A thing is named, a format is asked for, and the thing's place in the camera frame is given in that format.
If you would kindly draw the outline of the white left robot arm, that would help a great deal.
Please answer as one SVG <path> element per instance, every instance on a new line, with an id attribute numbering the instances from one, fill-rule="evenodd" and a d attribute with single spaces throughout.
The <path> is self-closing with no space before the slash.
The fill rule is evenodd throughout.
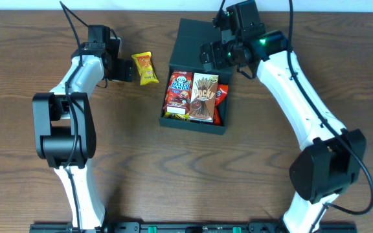
<path id="1" fill-rule="evenodd" d="M 48 93 L 32 99 L 38 157 L 63 184 L 71 223 L 34 223 L 31 232 L 103 232 L 106 208 L 93 175 L 96 131 L 89 99 L 100 81 L 132 82 L 133 63 L 120 58 L 122 40 L 105 25 L 88 25 L 71 67 Z"/>

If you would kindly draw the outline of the yellow orange snack packet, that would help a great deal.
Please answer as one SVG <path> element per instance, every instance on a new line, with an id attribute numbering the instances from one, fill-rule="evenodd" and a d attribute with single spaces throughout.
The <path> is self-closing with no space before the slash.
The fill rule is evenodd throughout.
<path id="1" fill-rule="evenodd" d="M 136 64 L 139 76 L 141 78 L 140 85 L 159 83 L 159 80 L 153 69 L 151 52 L 133 54 L 131 57 Z"/>

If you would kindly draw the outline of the brown Pocky box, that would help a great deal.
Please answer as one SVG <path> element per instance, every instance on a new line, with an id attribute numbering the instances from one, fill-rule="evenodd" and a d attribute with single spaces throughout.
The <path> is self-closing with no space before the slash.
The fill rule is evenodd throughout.
<path id="1" fill-rule="evenodd" d="M 213 123 L 218 81 L 218 75 L 194 73 L 189 111 L 190 120 Z"/>

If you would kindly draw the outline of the dark green gift box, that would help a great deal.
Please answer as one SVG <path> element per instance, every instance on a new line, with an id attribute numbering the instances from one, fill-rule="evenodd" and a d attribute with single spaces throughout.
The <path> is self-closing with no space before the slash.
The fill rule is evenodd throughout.
<path id="1" fill-rule="evenodd" d="M 174 44 L 172 55 L 168 65 L 168 75 L 174 70 L 191 71 L 198 73 L 217 74 L 219 83 L 229 85 L 233 76 L 231 67 L 206 71 L 199 60 L 200 46 L 203 44 L 219 41 L 221 32 L 215 29 L 211 22 L 198 21 L 193 19 L 180 19 L 177 38 Z M 217 126 L 206 122 L 174 120 L 164 118 L 164 110 L 161 111 L 159 123 L 161 126 L 177 129 L 186 129 L 203 133 L 223 135 L 227 130 L 229 115 L 229 97 L 219 105 L 221 125 Z"/>

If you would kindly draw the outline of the red Hello Panda box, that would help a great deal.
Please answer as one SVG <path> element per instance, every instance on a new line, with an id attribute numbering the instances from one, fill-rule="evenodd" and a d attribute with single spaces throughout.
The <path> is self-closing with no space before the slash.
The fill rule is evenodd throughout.
<path id="1" fill-rule="evenodd" d="M 164 111 L 186 115 L 190 110 L 192 72 L 174 71 L 164 99 Z"/>

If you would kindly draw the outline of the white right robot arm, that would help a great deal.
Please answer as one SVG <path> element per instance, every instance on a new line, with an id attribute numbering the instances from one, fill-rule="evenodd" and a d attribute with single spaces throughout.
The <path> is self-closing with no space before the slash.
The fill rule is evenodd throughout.
<path id="1" fill-rule="evenodd" d="M 268 88 L 299 143 L 300 155 L 289 169 L 295 195 L 277 230 L 355 232 L 352 224 L 321 220 L 359 174 L 368 172 L 362 132 L 346 129 L 325 106 L 300 68 L 291 33 L 267 31 L 254 1 L 221 6 L 212 22 L 221 38 L 201 46 L 204 67 L 248 67 L 245 76 Z"/>

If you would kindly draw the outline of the yellow candy bag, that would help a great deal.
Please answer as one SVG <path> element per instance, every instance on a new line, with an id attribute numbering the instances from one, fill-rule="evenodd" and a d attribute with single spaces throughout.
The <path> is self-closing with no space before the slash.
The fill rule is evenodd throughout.
<path id="1" fill-rule="evenodd" d="M 164 118 L 171 118 L 171 119 L 174 119 L 174 120 L 184 120 L 184 121 L 188 121 L 189 119 L 189 114 L 179 114 L 179 113 L 169 113 L 169 112 L 165 112 L 164 115 L 163 115 Z"/>

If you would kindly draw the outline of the red Hacks candy bag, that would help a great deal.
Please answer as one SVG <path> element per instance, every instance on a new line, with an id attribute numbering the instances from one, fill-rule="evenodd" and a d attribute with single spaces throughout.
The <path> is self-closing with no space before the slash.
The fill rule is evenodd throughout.
<path id="1" fill-rule="evenodd" d="M 219 84 L 216 91 L 215 108 L 214 108 L 214 121 L 213 124 L 220 126 L 221 118 L 219 113 L 219 105 L 225 100 L 228 95 L 229 86 L 225 84 Z"/>

